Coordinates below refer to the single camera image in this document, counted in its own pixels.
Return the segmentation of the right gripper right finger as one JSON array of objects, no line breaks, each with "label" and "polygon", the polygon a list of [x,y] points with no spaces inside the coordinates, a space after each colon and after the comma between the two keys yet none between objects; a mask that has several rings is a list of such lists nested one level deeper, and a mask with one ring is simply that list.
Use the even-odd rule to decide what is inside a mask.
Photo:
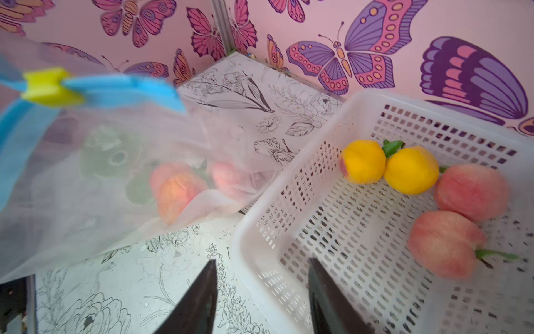
[{"label": "right gripper right finger", "polygon": [[308,290],[314,333],[372,333],[320,261],[310,258],[309,265]]}]

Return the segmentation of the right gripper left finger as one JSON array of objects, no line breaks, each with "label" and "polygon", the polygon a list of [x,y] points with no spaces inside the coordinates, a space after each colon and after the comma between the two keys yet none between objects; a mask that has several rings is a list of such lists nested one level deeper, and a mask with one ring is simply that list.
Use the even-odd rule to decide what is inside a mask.
[{"label": "right gripper left finger", "polygon": [[216,260],[209,260],[155,333],[213,333],[217,303]]}]

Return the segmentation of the orange-red peach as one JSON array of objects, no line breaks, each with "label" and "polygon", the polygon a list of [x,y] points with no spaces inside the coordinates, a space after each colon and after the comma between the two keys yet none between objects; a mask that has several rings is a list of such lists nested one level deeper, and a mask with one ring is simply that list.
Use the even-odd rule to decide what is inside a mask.
[{"label": "orange-red peach", "polygon": [[150,175],[150,187],[157,202],[158,213],[167,223],[173,224],[187,205],[209,186],[187,164],[165,163]]}]

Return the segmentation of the clear blue-zipper zip-top bag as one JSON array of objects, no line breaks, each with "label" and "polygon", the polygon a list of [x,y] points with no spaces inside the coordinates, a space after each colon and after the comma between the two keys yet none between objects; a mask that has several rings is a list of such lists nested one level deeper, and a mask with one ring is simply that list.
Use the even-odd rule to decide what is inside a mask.
[{"label": "clear blue-zipper zip-top bag", "polygon": [[[281,168],[252,153],[251,141],[165,79],[2,33],[1,281],[240,210],[250,202],[216,190],[208,168],[262,173],[265,190]],[[170,225],[150,187],[165,163],[189,165],[209,186]]]}]

